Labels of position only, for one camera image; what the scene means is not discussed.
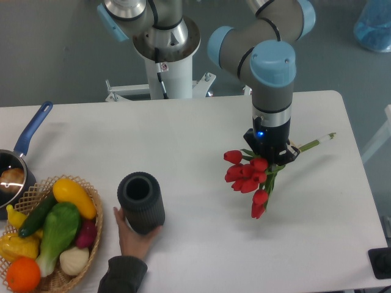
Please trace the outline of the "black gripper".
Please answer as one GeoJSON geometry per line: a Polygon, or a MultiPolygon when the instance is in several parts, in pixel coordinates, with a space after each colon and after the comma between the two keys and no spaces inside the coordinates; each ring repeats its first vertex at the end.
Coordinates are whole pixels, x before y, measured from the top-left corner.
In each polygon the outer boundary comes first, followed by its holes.
{"type": "Polygon", "coordinates": [[[278,166],[289,164],[296,160],[300,149],[288,144],[290,120],[285,124],[269,127],[263,125],[261,117],[253,119],[253,128],[243,135],[251,150],[278,166]]]}

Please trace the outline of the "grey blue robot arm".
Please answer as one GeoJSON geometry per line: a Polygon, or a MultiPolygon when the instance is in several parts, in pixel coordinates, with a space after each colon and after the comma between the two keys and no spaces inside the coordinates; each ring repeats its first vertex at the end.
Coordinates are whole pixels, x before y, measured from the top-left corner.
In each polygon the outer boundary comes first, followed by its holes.
{"type": "MultiPolygon", "coordinates": [[[[252,124],[244,139],[271,165],[293,162],[289,141],[296,55],[292,43],[314,27],[308,1],[249,1],[255,22],[242,30],[222,26],[207,54],[252,91],[252,124]]],[[[152,99],[192,98],[192,57],[200,31],[181,1],[101,1],[98,15],[114,38],[130,39],[144,59],[152,99]]]]}

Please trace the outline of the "person's bare hand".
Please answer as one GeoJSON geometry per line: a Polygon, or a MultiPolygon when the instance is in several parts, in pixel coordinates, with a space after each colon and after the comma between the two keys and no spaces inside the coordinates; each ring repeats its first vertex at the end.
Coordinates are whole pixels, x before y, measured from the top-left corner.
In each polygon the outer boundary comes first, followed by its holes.
{"type": "Polygon", "coordinates": [[[122,256],[131,256],[145,261],[152,247],[152,244],[161,232],[162,226],[156,227],[148,234],[137,234],[125,221],[125,215],[122,208],[113,207],[115,220],[119,231],[119,245],[122,256]]]}

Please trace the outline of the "dark sleeved forearm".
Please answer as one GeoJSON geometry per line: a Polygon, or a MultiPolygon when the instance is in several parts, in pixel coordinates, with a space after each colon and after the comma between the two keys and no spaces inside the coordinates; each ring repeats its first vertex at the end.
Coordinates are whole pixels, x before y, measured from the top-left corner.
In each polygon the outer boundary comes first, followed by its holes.
{"type": "Polygon", "coordinates": [[[137,292],[148,266],[134,256],[115,256],[108,261],[108,270],[100,280],[98,292],[137,292]]]}

